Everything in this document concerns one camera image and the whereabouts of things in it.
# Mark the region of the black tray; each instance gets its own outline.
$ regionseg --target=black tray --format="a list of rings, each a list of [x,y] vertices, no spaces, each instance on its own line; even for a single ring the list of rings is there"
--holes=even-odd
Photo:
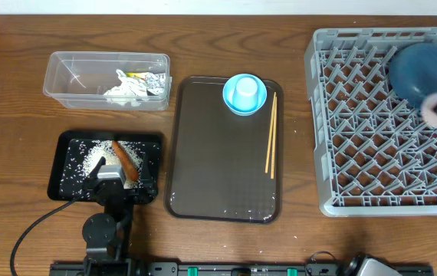
[[[179,87],[165,206],[177,218],[269,223],[281,210],[283,91],[249,117],[222,98],[228,79],[190,77]],[[275,178],[265,173],[273,94],[278,96]]]
[[[129,199],[133,204],[146,204],[154,200],[157,195],[157,176],[159,173],[159,160],[161,153],[161,139],[157,135],[151,134],[130,134],[130,133],[108,133],[96,131],[75,131],[69,130],[58,137],[57,149],[53,166],[51,167],[50,182],[48,183],[48,197],[53,200],[70,201],[78,195],[82,189],[83,176],[80,176],[74,170],[77,166],[68,164],[82,164],[84,157],[87,155],[90,146],[84,151],[80,151],[74,144],[85,141],[90,145],[93,140],[115,140],[140,142],[136,146],[136,153],[143,158],[144,154],[148,155],[148,170],[153,178],[150,185],[145,187],[126,189]],[[82,199],[81,201],[94,202],[93,199]]]

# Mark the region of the clear plastic container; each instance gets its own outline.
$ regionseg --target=clear plastic container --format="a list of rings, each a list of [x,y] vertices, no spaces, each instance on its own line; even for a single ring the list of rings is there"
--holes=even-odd
[[[171,88],[169,66],[166,54],[54,52],[44,77],[43,93],[72,109],[166,110]],[[164,93],[146,97],[104,95],[121,85],[117,69],[166,74]]]

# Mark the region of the white wall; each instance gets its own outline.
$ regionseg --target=white wall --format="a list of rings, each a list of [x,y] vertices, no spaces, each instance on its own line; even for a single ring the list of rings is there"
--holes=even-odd
[[[0,14],[437,15],[437,0],[0,0]]]

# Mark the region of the tray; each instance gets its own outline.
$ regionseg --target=tray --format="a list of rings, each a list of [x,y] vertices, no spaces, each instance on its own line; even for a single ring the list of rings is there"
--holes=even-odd
[[[391,57],[419,42],[437,44],[437,28],[314,33],[305,72],[325,215],[437,215],[437,130],[386,77]]]
[[[48,197],[53,200],[70,201],[78,196],[82,190],[84,173],[81,172],[84,158],[96,146],[96,141],[124,141],[127,146],[142,160],[138,164],[141,180],[126,189],[133,204],[147,204],[157,195],[157,176],[161,154],[161,139],[157,135],[108,133],[95,131],[69,130],[58,138],[57,149],[51,168],[48,183]],[[147,164],[147,172],[142,169]],[[83,198],[81,201],[94,202],[93,199]]]
[[[222,98],[228,79],[190,77],[179,88],[165,205],[177,218],[269,223],[281,209],[283,92],[249,117]],[[275,178],[265,173],[273,93],[278,96]]]

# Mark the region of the blue bowl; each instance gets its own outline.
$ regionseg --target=blue bowl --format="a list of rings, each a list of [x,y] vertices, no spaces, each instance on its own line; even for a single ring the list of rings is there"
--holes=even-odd
[[[235,90],[235,86],[237,85],[237,82],[242,79],[243,77],[250,77],[253,80],[256,81],[256,84],[258,85],[258,105],[255,109],[249,110],[249,111],[241,111],[235,108],[232,105],[232,95]],[[224,89],[222,91],[222,96],[224,97],[225,105],[235,114],[239,116],[249,116],[254,114],[256,111],[258,111],[266,102],[266,96],[268,92],[266,90],[265,83],[263,83],[262,80],[260,80],[258,77],[251,75],[251,74],[238,74],[234,77],[231,77],[227,80],[227,82],[224,85]]]
[[[427,96],[437,93],[437,44],[413,44],[396,54],[389,80],[397,96],[421,108]]]

